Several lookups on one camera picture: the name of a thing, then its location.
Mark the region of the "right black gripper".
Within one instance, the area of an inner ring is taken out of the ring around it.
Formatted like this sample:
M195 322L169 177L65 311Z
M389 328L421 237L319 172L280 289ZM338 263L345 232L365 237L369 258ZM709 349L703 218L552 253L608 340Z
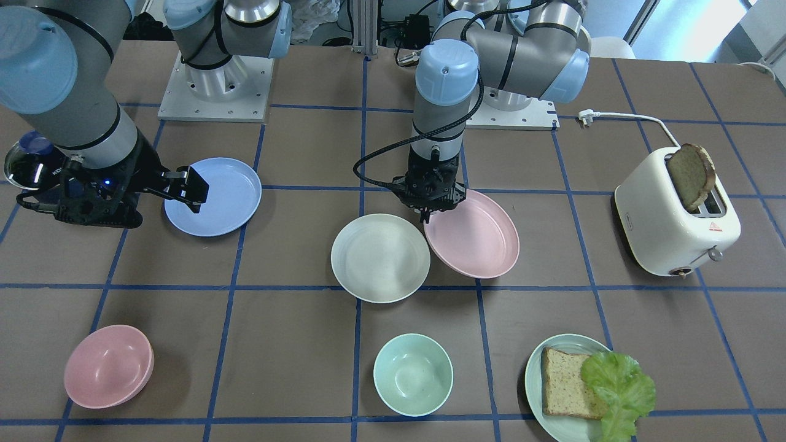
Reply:
M169 171L146 137L138 133L130 154L112 167L89 169L67 160L64 190L17 194L23 209L50 214L62 223L137 228L143 221L138 194L145 192L179 201L198 214L207 201L209 184L191 166Z

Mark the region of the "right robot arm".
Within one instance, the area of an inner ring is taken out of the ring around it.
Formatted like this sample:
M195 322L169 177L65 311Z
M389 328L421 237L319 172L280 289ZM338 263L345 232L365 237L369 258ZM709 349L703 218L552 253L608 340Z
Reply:
M6 165L29 163L16 178L20 207L62 223L136 228L141 193L197 214L218 203L221 182L196 166L166 168L106 87L106 76L135 1L39 1L2 8L2 105L47 146L18 147ZM166 1L165 23L179 45L188 84L205 101L248 90L242 56L283 58L292 8L284 1Z

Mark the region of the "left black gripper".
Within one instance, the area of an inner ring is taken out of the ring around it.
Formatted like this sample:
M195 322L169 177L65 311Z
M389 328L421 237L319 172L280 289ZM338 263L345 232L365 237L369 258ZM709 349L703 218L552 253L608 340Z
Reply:
M418 210L419 223L429 224L430 213L452 211L466 199L466 187L456 181L459 158L433 160L409 150L408 169L396 177L391 191L402 204Z

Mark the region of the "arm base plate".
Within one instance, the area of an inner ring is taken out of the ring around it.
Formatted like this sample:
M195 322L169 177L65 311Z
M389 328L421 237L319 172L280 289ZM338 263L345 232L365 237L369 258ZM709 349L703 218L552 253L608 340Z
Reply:
M200 70L177 59L158 117L170 121L263 123L273 65L268 58L233 56L224 66Z
M559 121L552 101L485 88L482 104L466 126L489 130L550 131L559 128Z

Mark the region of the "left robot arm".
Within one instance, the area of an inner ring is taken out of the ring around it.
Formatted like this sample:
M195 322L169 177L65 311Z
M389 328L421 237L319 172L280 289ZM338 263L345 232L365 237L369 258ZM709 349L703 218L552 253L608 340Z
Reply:
M569 103L582 89L589 48L579 33L586 1L509 1L488 12L450 12L423 48L407 172L386 187L420 214L455 209L464 128L485 89Z

